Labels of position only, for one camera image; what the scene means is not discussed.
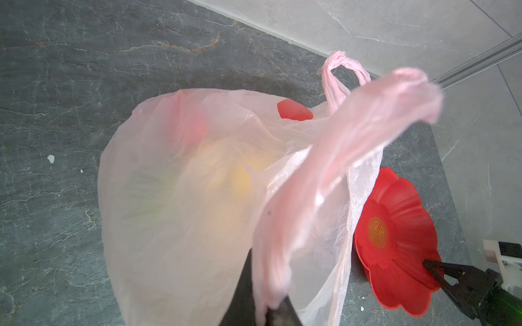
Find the twisted bag handle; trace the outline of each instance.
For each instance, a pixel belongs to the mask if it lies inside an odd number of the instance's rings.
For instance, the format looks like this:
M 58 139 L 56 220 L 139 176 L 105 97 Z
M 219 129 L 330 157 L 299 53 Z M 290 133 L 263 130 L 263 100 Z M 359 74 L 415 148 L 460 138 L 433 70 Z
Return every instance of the twisted bag handle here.
M 341 104 L 350 95 L 350 90 L 331 73 L 332 69 L 335 69 L 341 65 L 346 69 L 350 69 L 355 72 L 360 86 L 363 86 L 367 82 L 372 81 L 370 74 L 364 70 L 361 64 L 357 60 L 346 57 L 346 53 L 344 51 L 336 51 L 330 54 L 321 69 L 323 89 L 325 91 L 326 101 L 328 102 L 330 115 L 337 111 Z

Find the gray marble surface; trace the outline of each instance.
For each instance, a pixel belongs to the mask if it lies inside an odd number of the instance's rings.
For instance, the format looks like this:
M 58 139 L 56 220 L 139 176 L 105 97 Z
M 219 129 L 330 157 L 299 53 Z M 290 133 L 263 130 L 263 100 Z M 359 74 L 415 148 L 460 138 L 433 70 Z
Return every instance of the gray marble surface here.
M 323 61 L 179 0 L 1 1 L 0 324 L 123 325 L 103 258 L 97 166 L 139 102 L 201 87 L 313 106 L 324 101 Z M 469 262 L 430 128 L 408 129 L 383 165 L 417 187 L 443 260 Z M 471 324 L 442 292 L 423 318 L 383 309 L 355 263 L 342 324 Z

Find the pink plastic bag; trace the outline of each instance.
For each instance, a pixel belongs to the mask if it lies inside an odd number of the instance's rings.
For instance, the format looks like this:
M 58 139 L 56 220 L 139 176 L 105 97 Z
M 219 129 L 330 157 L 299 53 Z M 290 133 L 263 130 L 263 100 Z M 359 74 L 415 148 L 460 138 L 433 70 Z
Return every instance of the pink plastic bag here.
M 298 105 L 290 114 L 303 121 L 282 119 L 279 96 L 192 89 L 146 100 L 118 128 L 98 193 L 128 326 L 217 325 L 251 247 L 258 322 L 290 292 L 304 325 L 338 325 L 382 148 L 412 122 L 433 122 L 442 98 L 414 69 L 350 95 L 330 72 L 341 64 L 370 81 L 334 53 L 323 67 L 328 103 L 313 119 Z

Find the red object in bag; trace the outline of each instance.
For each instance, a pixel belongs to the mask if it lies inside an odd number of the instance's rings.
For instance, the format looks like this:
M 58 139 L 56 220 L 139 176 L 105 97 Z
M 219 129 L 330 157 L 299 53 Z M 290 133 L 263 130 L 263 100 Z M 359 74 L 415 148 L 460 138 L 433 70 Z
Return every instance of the red object in bag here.
M 314 118 L 314 114 L 306 106 L 290 99 L 277 103 L 277 111 L 279 111 L 279 116 L 283 119 L 305 121 Z
M 441 260 L 437 232 L 413 184 L 383 167 L 355 229 L 355 248 L 373 293 L 387 309 L 423 316 L 440 288 L 424 259 Z

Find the white marble wall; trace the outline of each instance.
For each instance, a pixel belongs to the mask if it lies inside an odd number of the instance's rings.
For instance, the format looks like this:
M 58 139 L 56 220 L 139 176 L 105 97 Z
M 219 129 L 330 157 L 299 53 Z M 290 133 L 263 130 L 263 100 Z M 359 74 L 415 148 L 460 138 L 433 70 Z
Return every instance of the white marble wall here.
M 319 54 L 344 50 L 377 75 L 417 66 L 435 78 L 522 27 L 521 0 L 480 0 L 483 10 L 470 0 L 191 1 Z M 488 11 L 511 15 L 505 30 Z
M 522 242 L 522 55 L 446 90 L 432 128 L 474 265 L 482 240 Z

